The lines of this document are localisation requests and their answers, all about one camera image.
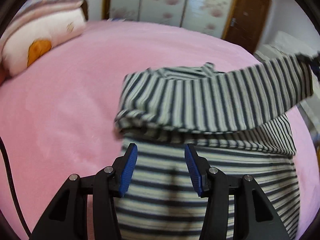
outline striped shirt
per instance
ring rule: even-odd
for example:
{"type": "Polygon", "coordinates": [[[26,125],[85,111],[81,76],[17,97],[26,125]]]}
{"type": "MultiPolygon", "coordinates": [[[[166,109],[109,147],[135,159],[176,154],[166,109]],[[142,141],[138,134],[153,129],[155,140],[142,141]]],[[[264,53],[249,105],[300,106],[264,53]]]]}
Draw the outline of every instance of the striped shirt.
{"type": "MultiPolygon", "coordinates": [[[[123,239],[199,239],[207,199],[193,190],[186,143],[227,175],[254,176],[293,239],[300,200],[285,112],[312,93],[310,68],[295,56],[228,73],[206,63],[127,75],[115,121],[138,160],[116,201],[123,239]]],[[[230,196],[227,239],[233,221],[230,196]]]]}

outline pillow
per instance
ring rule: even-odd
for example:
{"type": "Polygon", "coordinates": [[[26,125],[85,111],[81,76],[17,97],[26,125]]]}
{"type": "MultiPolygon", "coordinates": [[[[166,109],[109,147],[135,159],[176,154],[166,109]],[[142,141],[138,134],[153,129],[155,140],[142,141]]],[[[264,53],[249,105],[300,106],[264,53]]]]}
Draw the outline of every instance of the pillow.
{"type": "Polygon", "coordinates": [[[7,39],[10,38],[10,36],[15,33],[20,27],[27,24],[28,22],[31,22],[33,20],[36,20],[40,17],[60,12],[60,11],[70,11],[73,9],[77,9],[81,6],[83,2],[68,2],[68,3],[54,3],[54,4],[47,4],[42,5],[38,8],[35,8],[33,10],[30,10],[19,17],[14,17],[14,20],[12,20],[9,24],[9,26],[6,28],[4,33],[2,34],[0,38],[0,52],[3,49],[4,44],[7,42],[7,39]]]}
{"type": "Polygon", "coordinates": [[[81,8],[56,12],[33,20],[7,39],[2,50],[3,67],[15,76],[28,68],[43,54],[85,29],[81,8]]]}

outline bed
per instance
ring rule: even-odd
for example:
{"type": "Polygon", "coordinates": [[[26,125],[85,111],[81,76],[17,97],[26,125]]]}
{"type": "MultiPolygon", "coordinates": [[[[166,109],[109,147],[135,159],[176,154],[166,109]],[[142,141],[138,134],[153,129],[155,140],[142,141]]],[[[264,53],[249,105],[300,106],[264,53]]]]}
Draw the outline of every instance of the bed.
{"type": "MultiPolygon", "coordinates": [[[[70,174],[95,174],[119,155],[121,137],[114,130],[114,117],[127,73],[207,61],[225,72],[258,62],[237,45],[182,28],[100,21],[89,22],[82,36],[5,82],[0,88],[0,134],[30,230],[70,174]]],[[[297,148],[299,239],[320,207],[320,179],[315,149],[298,109],[287,115],[297,148]]],[[[0,187],[0,209],[25,240],[2,160],[0,187]]],[[[91,215],[89,204],[89,239],[91,215]]]]}

